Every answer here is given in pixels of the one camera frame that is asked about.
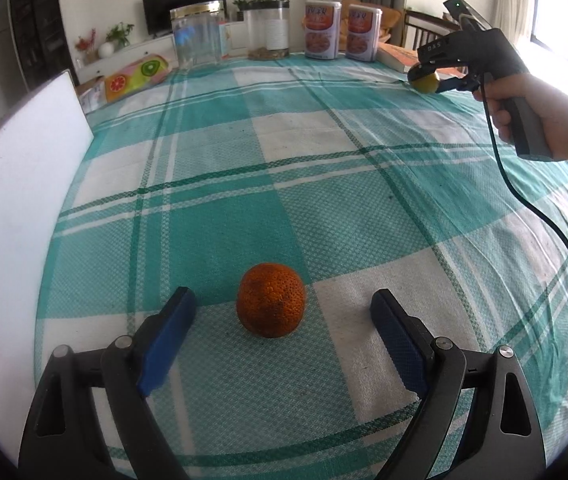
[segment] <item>blue gripper pad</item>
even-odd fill
[[[404,318],[403,320],[400,320],[398,315],[393,312],[389,305],[390,301],[395,302],[396,310],[399,307],[401,312],[398,312],[398,314],[401,316],[403,313],[403,316],[401,316]],[[405,322],[411,322],[409,316],[390,294],[390,291],[378,290],[374,293],[370,304],[370,317],[382,341],[384,341],[384,346],[393,360],[404,387],[423,399],[428,391],[426,362],[423,352],[420,351],[404,325]]]
[[[195,319],[196,304],[193,291],[180,287],[159,314],[155,315],[157,318],[152,323],[157,323],[157,326],[153,327],[157,333],[145,349],[138,379],[138,390],[144,397],[161,386],[168,375],[168,370]],[[155,316],[150,316],[144,323]],[[138,334],[142,332],[143,327],[142,324]]]

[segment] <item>small lemon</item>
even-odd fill
[[[433,72],[411,81],[411,86],[422,94],[433,94],[439,88],[439,76],[437,72]]]

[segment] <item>chair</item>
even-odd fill
[[[417,12],[417,10],[406,10],[401,46],[417,50],[420,46],[456,30],[460,30],[460,27],[455,22],[436,18],[423,12]]]

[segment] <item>red label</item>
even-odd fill
[[[326,30],[333,26],[333,6],[306,6],[306,27],[311,30]]]
[[[349,32],[363,34],[373,28],[373,14],[366,10],[349,10]]]

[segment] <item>glass jar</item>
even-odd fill
[[[179,70],[216,64],[227,57],[222,0],[173,9],[171,25]]]
[[[287,1],[251,2],[244,11],[248,26],[248,58],[280,59],[288,56]]]

